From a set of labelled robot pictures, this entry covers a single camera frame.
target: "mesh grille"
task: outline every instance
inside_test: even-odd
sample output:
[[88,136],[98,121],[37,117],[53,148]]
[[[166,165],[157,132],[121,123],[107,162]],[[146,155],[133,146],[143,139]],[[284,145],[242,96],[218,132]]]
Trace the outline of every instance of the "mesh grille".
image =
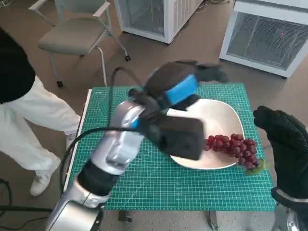
[[125,27],[165,34],[164,0],[119,0]]
[[286,70],[307,39],[307,25],[238,13],[227,54]]
[[187,21],[188,15],[191,11],[191,4],[195,4],[195,0],[176,0],[174,2],[173,31],[175,33],[183,26],[183,23]]

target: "green cutting mat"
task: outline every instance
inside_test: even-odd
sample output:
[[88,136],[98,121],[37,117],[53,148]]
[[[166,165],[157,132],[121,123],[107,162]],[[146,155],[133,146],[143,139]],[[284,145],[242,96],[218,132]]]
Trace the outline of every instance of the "green cutting mat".
[[[114,89],[113,106],[127,99],[130,87]],[[202,85],[204,99],[228,103],[238,113],[245,136],[259,143],[258,156],[264,156],[253,123],[253,114],[243,84]],[[94,88],[82,132],[106,126],[108,88]],[[89,158],[101,133],[84,138],[77,147],[70,180]],[[245,177],[238,166],[222,170],[192,170],[176,164],[144,140],[140,153],[112,191],[106,209],[123,210],[273,210],[272,180],[268,171]]]

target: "white cabinet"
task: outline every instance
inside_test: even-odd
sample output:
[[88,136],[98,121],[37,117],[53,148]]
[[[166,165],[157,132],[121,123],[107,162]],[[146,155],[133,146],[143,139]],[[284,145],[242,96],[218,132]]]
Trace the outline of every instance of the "white cabinet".
[[167,44],[202,0],[115,0],[122,31]]
[[[308,9],[277,1],[237,0],[219,57],[290,77],[308,54]],[[306,0],[289,2],[308,7]]]

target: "grape bunch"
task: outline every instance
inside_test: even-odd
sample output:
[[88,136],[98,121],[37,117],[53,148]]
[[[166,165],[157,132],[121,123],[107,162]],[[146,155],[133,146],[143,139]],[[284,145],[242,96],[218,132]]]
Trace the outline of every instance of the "grape bunch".
[[259,165],[260,159],[256,157],[257,142],[253,139],[245,139],[241,134],[228,136],[209,136],[205,140],[204,150],[212,149],[215,152],[222,152],[230,157],[238,158],[238,163],[246,169],[253,170]]

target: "chair seat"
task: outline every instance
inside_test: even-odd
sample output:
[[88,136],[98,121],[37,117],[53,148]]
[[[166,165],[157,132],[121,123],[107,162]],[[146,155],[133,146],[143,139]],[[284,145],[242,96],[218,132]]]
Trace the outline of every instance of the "chair seat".
[[55,26],[45,34],[38,47],[50,52],[86,55],[104,32],[104,26],[96,19],[74,18]]

